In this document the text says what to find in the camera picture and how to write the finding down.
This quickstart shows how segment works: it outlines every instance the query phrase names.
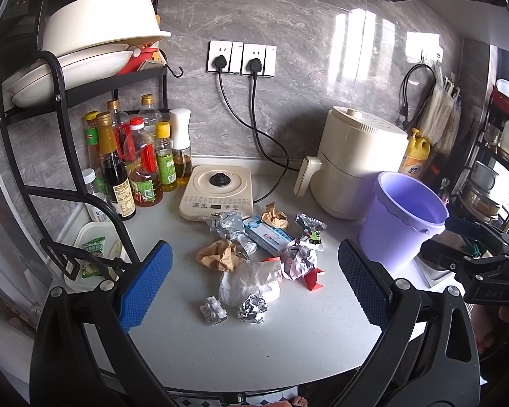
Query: crumpled plastic wrapper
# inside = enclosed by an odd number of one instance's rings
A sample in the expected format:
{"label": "crumpled plastic wrapper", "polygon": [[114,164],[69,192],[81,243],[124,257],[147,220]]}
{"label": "crumpled plastic wrapper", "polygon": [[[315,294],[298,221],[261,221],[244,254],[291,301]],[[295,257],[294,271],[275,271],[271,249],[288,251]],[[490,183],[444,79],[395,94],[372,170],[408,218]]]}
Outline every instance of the crumpled plastic wrapper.
{"label": "crumpled plastic wrapper", "polygon": [[229,240],[218,240],[201,250],[196,255],[196,260],[210,269],[231,272],[243,262],[236,252],[237,249]]}
{"label": "crumpled plastic wrapper", "polygon": [[286,214],[275,207],[275,202],[266,205],[266,212],[262,214],[262,221],[274,228],[281,228],[285,231],[288,228]]}
{"label": "crumpled plastic wrapper", "polygon": [[246,323],[260,325],[264,322],[267,311],[266,300],[258,295],[252,294],[238,308],[238,318]]}
{"label": "crumpled plastic wrapper", "polygon": [[245,233],[242,215],[237,211],[213,214],[206,218],[206,222],[212,232],[240,248],[239,257],[248,260],[248,256],[256,251],[257,245]]}
{"label": "crumpled plastic wrapper", "polygon": [[321,232],[327,228],[327,225],[304,213],[298,213],[294,221],[302,227],[300,245],[310,250],[323,251]]}
{"label": "crumpled plastic wrapper", "polygon": [[281,288],[281,260],[243,261],[233,272],[223,273],[219,285],[219,300],[238,307],[250,295],[262,297],[266,303],[279,298]]}
{"label": "crumpled plastic wrapper", "polygon": [[297,280],[317,267],[317,253],[305,246],[294,245],[281,254],[283,276]]}

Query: cream air fryer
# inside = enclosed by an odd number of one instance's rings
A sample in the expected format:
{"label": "cream air fryer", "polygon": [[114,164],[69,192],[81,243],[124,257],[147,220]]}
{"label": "cream air fryer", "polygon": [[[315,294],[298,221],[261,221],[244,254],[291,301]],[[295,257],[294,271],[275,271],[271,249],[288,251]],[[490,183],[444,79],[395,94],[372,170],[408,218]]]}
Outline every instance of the cream air fryer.
{"label": "cream air fryer", "polygon": [[332,216],[364,218],[381,171],[398,171],[407,134],[370,113],[344,107],[329,111],[317,157],[306,157],[294,194],[311,185],[319,205]]}

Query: gold bottle cap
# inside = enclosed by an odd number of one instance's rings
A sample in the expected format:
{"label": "gold bottle cap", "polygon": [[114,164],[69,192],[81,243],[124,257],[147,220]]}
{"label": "gold bottle cap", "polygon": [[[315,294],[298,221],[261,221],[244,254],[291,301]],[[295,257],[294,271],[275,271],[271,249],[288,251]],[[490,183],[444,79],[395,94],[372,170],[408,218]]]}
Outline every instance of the gold bottle cap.
{"label": "gold bottle cap", "polygon": [[108,110],[118,110],[120,108],[120,102],[118,99],[114,99],[112,101],[107,102]]}
{"label": "gold bottle cap", "polygon": [[142,96],[142,105],[149,105],[155,103],[155,95],[151,93]]}
{"label": "gold bottle cap", "polygon": [[86,121],[92,121],[94,118],[96,118],[96,116],[98,116],[100,114],[100,112],[88,112],[86,115],[85,115],[85,120]]}
{"label": "gold bottle cap", "polygon": [[170,137],[170,123],[169,122],[159,122],[156,124],[156,138],[164,139]]}
{"label": "gold bottle cap", "polygon": [[107,127],[112,125],[110,112],[103,112],[96,116],[96,127]]}

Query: white countertop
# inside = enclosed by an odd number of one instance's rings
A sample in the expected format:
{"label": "white countertop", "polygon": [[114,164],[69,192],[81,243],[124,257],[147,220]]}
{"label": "white countertop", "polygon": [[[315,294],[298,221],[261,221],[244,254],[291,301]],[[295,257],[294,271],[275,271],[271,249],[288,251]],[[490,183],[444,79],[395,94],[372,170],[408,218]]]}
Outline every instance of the white countertop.
{"label": "white countertop", "polygon": [[[254,197],[265,194],[275,180],[274,176],[254,176]],[[360,224],[331,217],[310,191],[295,197],[294,180],[294,175],[288,175],[254,210],[264,212],[265,204],[277,202],[288,215],[288,232],[293,236],[301,234],[294,223],[298,212],[328,225],[322,234],[324,252],[318,253],[319,268],[326,271],[319,276],[324,288],[311,292],[302,279],[283,280],[281,296],[269,304],[262,325],[240,322],[231,308],[226,308],[224,323],[206,323],[199,306],[207,297],[218,296],[221,273],[200,265],[195,256],[217,237],[205,223],[180,217],[183,188],[165,194],[155,207],[138,208],[126,223],[141,259],[158,240],[168,242],[174,254],[171,272],[141,326],[130,330],[131,339],[164,386],[204,392],[265,391],[348,371],[368,356],[381,331],[368,322],[337,258],[340,242],[356,240]],[[260,248],[258,253],[270,257]],[[400,276],[419,289],[426,288],[414,269],[405,268]],[[423,326],[418,326],[414,336],[422,331]],[[99,366],[113,371],[95,329],[88,328],[87,334]]]}

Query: air fryer handle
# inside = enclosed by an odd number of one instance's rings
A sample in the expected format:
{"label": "air fryer handle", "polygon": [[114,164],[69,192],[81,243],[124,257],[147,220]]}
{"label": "air fryer handle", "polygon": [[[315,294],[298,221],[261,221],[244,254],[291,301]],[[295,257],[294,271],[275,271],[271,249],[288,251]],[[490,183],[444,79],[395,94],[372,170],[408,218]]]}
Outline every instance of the air fryer handle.
{"label": "air fryer handle", "polygon": [[317,157],[306,156],[302,162],[302,168],[298,173],[296,179],[296,185],[294,185],[294,194],[298,197],[302,197],[307,190],[313,174],[322,169],[322,161]]}

